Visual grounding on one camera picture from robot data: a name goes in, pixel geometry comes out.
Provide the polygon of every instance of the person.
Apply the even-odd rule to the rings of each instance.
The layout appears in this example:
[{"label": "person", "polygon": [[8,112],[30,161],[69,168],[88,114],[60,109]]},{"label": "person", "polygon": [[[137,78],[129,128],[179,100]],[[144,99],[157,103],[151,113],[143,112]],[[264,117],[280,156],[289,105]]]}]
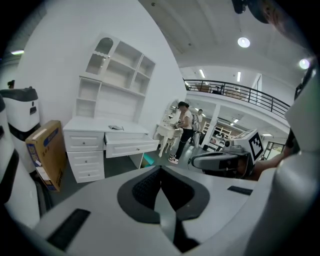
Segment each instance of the person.
[{"label": "person", "polygon": [[13,89],[15,87],[15,80],[9,81],[7,85],[9,89]]},{"label": "person", "polygon": [[178,164],[179,158],[182,155],[184,147],[187,141],[194,135],[194,130],[192,128],[192,120],[193,116],[191,111],[189,110],[189,104],[183,101],[178,103],[178,109],[181,111],[180,119],[181,124],[177,125],[177,128],[182,128],[183,133],[180,138],[178,149],[176,150],[175,154],[170,154],[168,161],[173,164]]},{"label": "person", "polygon": [[[202,112],[203,112],[203,110],[200,108],[198,110],[198,113],[196,114],[196,116],[198,117],[198,120],[199,120],[199,131],[194,130],[194,132],[196,132],[196,133],[200,133],[202,131],[202,129],[201,129],[201,122],[202,122],[202,119],[203,119],[202,118]],[[190,139],[190,144],[194,145],[194,138],[193,137],[191,137],[191,139]]]}]

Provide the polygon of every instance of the white wall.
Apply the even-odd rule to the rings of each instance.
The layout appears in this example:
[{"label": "white wall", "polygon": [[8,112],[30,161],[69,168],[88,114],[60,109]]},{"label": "white wall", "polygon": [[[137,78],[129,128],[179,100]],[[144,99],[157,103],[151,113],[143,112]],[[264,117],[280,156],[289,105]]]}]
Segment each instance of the white wall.
[{"label": "white wall", "polygon": [[18,66],[16,87],[39,96],[40,122],[72,118],[79,74],[100,33],[133,46],[155,63],[139,123],[152,134],[168,103],[184,100],[186,89],[162,32],[138,0],[51,1],[32,33]]},{"label": "white wall", "polygon": [[296,91],[294,86],[289,86],[264,74],[261,76],[261,82],[264,93],[276,97],[290,106],[293,104]]},{"label": "white wall", "polygon": [[18,63],[0,66],[0,90],[8,89],[8,82],[15,80]]}]

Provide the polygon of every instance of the white robot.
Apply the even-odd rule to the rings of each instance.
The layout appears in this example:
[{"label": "white robot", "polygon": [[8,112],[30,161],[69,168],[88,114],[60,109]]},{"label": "white robot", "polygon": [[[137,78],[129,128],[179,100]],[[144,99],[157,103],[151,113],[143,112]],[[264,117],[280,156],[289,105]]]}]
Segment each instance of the white robot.
[{"label": "white robot", "polygon": [[11,217],[29,228],[40,220],[35,182],[15,150],[7,121],[6,106],[0,95],[0,197]]},{"label": "white robot", "polygon": [[31,160],[26,138],[40,127],[38,95],[33,88],[0,90],[6,106],[7,120],[12,141],[28,171],[36,170]]}]

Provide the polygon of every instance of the white plastic surface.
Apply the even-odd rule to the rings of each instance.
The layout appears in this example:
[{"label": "white plastic surface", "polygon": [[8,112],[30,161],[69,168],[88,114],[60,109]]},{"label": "white plastic surface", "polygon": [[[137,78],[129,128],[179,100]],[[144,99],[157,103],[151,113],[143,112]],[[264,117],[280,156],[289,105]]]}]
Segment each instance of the white plastic surface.
[{"label": "white plastic surface", "polygon": [[[12,98],[3,98],[7,120],[10,125],[21,132],[28,132],[35,127],[39,121],[38,100],[18,101]],[[36,112],[30,114],[30,108],[36,107]]]},{"label": "white plastic surface", "polygon": [[[110,129],[109,126],[123,127],[123,130]],[[63,128],[64,131],[108,132],[125,134],[148,134],[148,130],[131,122],[111,118],[73,117]]]}]

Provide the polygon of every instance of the ceiling light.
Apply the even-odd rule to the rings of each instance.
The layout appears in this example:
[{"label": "ceiling light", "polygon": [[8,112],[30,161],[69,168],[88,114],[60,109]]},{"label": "ceiling light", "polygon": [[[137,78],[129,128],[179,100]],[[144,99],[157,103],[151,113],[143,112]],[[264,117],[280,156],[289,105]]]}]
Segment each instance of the ceiling light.
[{"label": "ceiling light", "polygon": [[199,69],[199,71],[200,71],[201,76],[202,76],[203,78],[206,78],[204,71],[203,71],[202,69]]},{"label": "ceiling light", "polygon": [[240,79],[241,79],[241,72],[238,72],[238,77],[237,77],[236,81],[240,82]]},{"label": "ceiling light", "polygon": [[25,51],[24,50],[15,50],[11,52],[13,55],[20,55],[20,54],[24,54]]},{"label": "ceiling light", "polygon": [[300,66],[300,68],[302,68],[303,70],[306,70],[307,68],[309,68],[309,65],[310,65],[309,61],[308,61],[307,59],[305,59],[305,58],[303,58],[303,59],[300,60],[300,62],[299,62],[299,66]]},{"label": "ceiling light", "polygon": [[250,46],[250,41],[248,40],[248,38],[240,37],[238,39],[238,45],[240,45],[243,48],[248,48]]}]

